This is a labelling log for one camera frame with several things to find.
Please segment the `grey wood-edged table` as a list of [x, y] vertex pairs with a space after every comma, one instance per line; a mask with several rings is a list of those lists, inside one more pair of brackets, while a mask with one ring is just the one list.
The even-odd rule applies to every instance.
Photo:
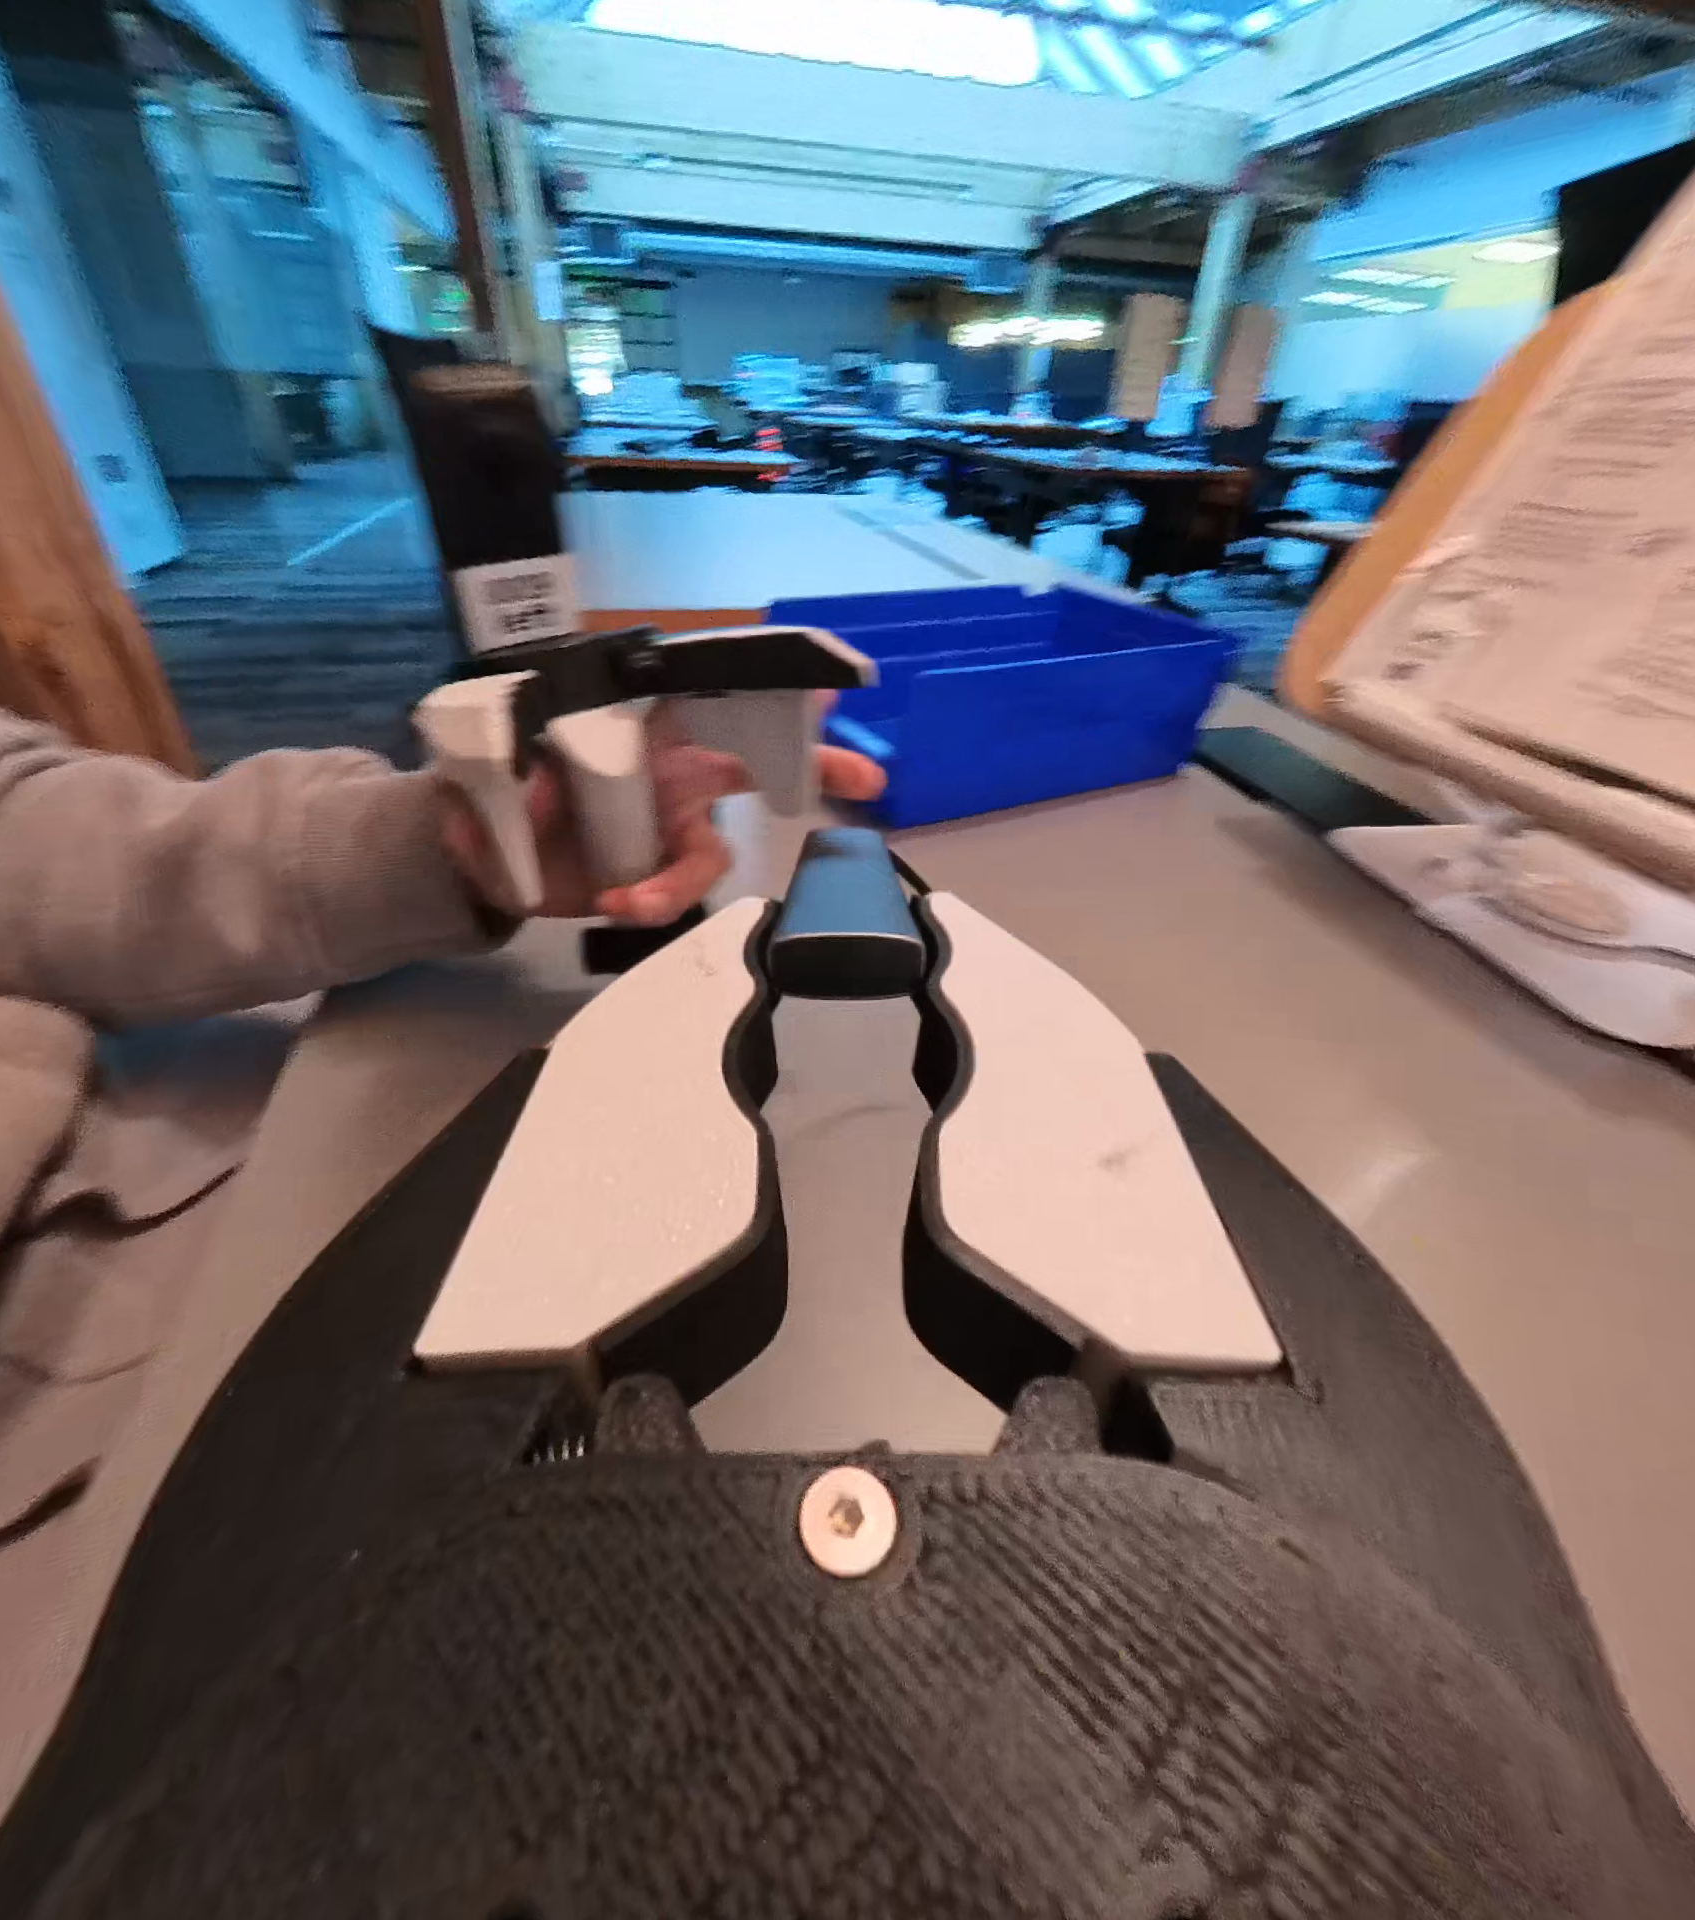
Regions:
[[861, 493], [567, 492], [587, 629], [745, 623], [779, 602], [1091, 579], [1011, 539]]

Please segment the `white board on stand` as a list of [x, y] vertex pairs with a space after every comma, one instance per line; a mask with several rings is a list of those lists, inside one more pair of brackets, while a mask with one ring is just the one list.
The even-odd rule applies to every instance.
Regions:
[[1155, 418], [1179, 364], [1187, 314], [1187, 300], [1171, 294], [1135, 292], [1123, 301], [1105, 402], [1111, 419]]
[[1237, 432], [1253, 426], [1259, 418], [1278, 328], [1280, 317], [1272, 306], [1255, 300], [1243, 300], [1235, 306], [1213, 371], [1211, 396], [1203, 414], [1205, 429]]

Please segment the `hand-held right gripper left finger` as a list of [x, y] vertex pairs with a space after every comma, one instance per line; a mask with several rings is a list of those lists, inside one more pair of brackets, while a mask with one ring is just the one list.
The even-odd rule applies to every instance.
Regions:
[[413, 1344], [437, 1376], [635, 1376], [695, 1405], [763, 1354], [787, 1306], [763, 1104], [763, 947], [743, 895], [603, 986], [545, 1048]]

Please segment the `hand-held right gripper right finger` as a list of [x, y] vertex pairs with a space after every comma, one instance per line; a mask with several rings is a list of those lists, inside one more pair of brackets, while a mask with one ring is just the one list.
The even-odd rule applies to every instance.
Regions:
[[907, 1323], [1007, 1411], [1077, 1380], [1265, 1380], [1284, 1349], [1145, 1046], [1071, 972], [947, 892], [915, 904], [927, 1104]]

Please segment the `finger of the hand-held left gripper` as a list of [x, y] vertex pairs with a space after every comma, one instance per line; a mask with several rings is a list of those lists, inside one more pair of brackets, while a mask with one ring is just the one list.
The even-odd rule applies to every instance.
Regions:
[[739, 694], [873, 688], [873, 658], [811, 625], [741, 625], [661, 634], [643, 647], [643, 694], [655, 699], [717, 699]]
[[819, 797], [815, 691], [703, 691], [667, 699], [689, 741], [743, 768], [769, 812], [795, 818]]

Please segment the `silver USB hub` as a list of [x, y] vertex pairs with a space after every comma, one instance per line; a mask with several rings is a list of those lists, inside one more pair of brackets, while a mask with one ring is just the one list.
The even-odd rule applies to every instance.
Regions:
[[805, 836], [763, 947], [763, 972], [781, 998], [915, 994], [927, 972], [925, 938], [879, 831], [829, 825]]

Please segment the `grey desk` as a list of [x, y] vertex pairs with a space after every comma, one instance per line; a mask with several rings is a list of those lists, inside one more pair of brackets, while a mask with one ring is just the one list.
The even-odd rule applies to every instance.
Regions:
[[[1695, 1826], [1695, 1080], [1542, 1012], [1207, 771], [901, 852], [1173, 1055], [1376, 1258], [1518, 1456]], [[577, 1006], [575, 933], [331, 995], [227, 1186], [79, 1584], [0, 1724], [0, 1813], [211, 1389], [333, 1235]]]

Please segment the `black monitor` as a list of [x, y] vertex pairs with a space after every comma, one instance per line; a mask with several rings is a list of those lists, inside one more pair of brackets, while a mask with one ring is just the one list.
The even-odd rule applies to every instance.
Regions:
[[1608, 164], [1554, 190], [1550, 304], [1606, 281], [1695, 172], [1695, 136]]

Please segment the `wooden document stand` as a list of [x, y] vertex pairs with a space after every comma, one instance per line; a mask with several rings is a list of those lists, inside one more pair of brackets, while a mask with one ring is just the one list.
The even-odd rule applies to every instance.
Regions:
[[1695, 1051], [1692, 804], [1496, 739], [1344, 714], [1324, 683], [1400, 572], [1434, 550], [1458, 493], [1590, 314], [1594, 288], [1538, 326], [1434, 435], [1302, 617], [1280, 691], [1430, 777], [1452, 810], [1444, 824], [1336, 828], [1328, 844], [1346, 863], [1590, 1033]]

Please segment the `person's left hand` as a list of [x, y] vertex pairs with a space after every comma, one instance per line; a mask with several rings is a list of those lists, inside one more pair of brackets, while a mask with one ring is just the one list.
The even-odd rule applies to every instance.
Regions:
[[671, 923], [705, 901], [729, 872], [731, 854], [715, 807], [749, 793], [755, 782], [739, 757], [677, 735], [655, 735], [649, 771], [661, 856], [639, 880], [605, 886], [593, 878], [575, 825], [571, 782], [557, 761], [535, 765], [517, 793], [539, 862], [535, 905], [523, 904], [513, 890], [481, 815], [445, 782], [437, 786], [443, 849], [471, 895], [511, 921], [605, 917], [639, 928]]

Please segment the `blue plastic bin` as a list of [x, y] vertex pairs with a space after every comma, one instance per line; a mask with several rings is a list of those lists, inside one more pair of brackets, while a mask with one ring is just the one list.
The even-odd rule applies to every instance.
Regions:
[[875, 664], [827, 735], [881, 765], [887, 830], [1173, 777], [1241, 649], [1211, 622], [1069, 585], [797, 595], [767, 619]]

